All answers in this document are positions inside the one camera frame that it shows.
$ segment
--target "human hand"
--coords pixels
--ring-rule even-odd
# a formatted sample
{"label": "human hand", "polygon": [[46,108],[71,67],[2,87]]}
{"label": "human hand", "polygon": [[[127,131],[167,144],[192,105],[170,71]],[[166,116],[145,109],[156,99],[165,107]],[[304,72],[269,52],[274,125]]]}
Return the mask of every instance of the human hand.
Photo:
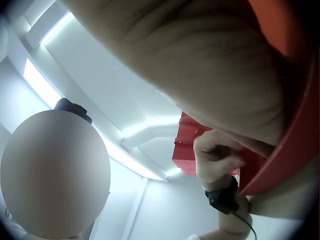
{"label": "human hand", "polygon": [[193,149],[196,157],[196,174],[207,191],[230,185],[229,173],[244,165],[244,160],[239,154],[243,146],[265,157],[271,154],[274,148],[269,144],[228,131],[211,130],[195,139]]}

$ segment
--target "forearm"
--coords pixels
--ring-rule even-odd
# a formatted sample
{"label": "forearm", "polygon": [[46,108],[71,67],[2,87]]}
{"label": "forearm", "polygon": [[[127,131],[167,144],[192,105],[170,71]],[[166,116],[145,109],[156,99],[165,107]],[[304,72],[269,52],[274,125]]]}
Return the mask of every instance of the forearm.
{"label": "forearm", "polygon": [[[252,218],[248,212],[248,199],[245,196],[238,196],[236,201],[239,204],[236,214],[252,224]],[[201,240],[244,240],[250,233],[250,227],[233,214],[226,215],[218,212],[218,218],[219,229],[201,235]]]}

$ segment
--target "orange fabric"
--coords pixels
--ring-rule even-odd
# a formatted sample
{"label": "orange fabric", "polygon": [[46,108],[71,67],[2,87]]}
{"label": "orange fabric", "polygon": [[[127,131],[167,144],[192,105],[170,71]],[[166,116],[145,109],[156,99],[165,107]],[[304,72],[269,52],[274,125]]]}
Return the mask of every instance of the orange fabric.
{"label": "orange fabric", "polygon": [[303,26],[286,0],[249,0],[269,43],[291,63],[305,64],[310,58]]}

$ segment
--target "ceiling panel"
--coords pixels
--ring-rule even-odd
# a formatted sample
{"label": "ceiling panel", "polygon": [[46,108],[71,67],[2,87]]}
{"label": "ceiling panel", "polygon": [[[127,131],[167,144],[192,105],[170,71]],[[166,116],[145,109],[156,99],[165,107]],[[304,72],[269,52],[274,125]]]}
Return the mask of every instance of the ceiling panel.
{"label": "ceiling panel", "polygon": [[139,148],[165,171],[170,171],[177,167],[172,161],[174,139],[174,137],[154,138],[140,145]]}

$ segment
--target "white ceiling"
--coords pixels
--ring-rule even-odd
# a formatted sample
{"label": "white ceiling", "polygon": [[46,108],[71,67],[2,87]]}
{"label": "white ceiling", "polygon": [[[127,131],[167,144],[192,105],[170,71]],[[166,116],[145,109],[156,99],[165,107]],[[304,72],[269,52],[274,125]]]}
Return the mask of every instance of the white ceiling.
{"label": "white ceiling", "polygon": [[147,117],[181,115],[180,109],[119,62],[74,17],[45,46],[119,130]]}
{"label": "white ceiling", "polygon": [[[13,23],[13,26],[16,25],[19,29],[22,29],[22,32],[19,32],[20,30],[16,28],[17,34],[19,36],[25,35],[26,40],[29,41],[31,48],[33,48],[33,50],[29,50],[29,53],[34,57],[34,61],[36,61],[36,54],[39,55],[41,51],[44,53],[44,50],[38,47],[40,42],[37,43],[36,41],[39,41],[39,36],[41,36],[44,27],[49,27],[48,31],[52,28],[52,26],[45,26],[45,21],[58,22],[64,14],[63,7],[59,8],[60,6],[57,5],[57,2],[54,3],[55,6],[50,6],[54,2],[53,0],[41,0],[46,1],[46,4],[36,4],[37,1],[39,0],[34,0],[33,4],[28,7],[24,6],[27,9],[22,13],[24,21],[19,20],[19,23]],[[22,24],[26,23],[29,24],[29,27],[22,27]],[[179,108],[119,62],[73,16],[68,18],[42,44],[42,48],[43,46],[45,46],[45,51],[49,52],[53,57],[55,64],[57,63],[69,76],[68,79],[64,79],[64,81],[69,81],[68,83],[59,85],[58,74],[56,76],[54,74],[50,75],[49,72],[45,71],[45,63],[36,62],[36,64],[42,66],[43,73],[50,76],[49,81],[56,86],[59,85],[60,92],[68,92],[69,95],[65,95],[67,98],[79,95],[79,90],[61,88],[76,84],[103,113],[105,118],[121,132],[126,132],[128,129],[139,126],[148,119],[180,118],[181,110]],[[93,109],[89,108],[87,110],[88,115],[90,115],[91,110],[93,111]],[[166,129],[158,129],[157,131],[154,131],[154,129],[149,131],[147,129],[141,133],[141,139],[144,140],[138,140],[139,144],[134,146],[134,149],[128,148],[127,152],[128,154],[136,154],[133,158],[140,163],[144,162],[145,166],[148,165],[145,164],[147,159],[147,161],[153,162],[150,166],[157,165],[168,172],[176,168],[172,162],[172,153],[177,130],[178,124],[170,125]],[[142,155],[138,153],[137,148],[148,157],[144,157],[140,161],[138,156]]]}

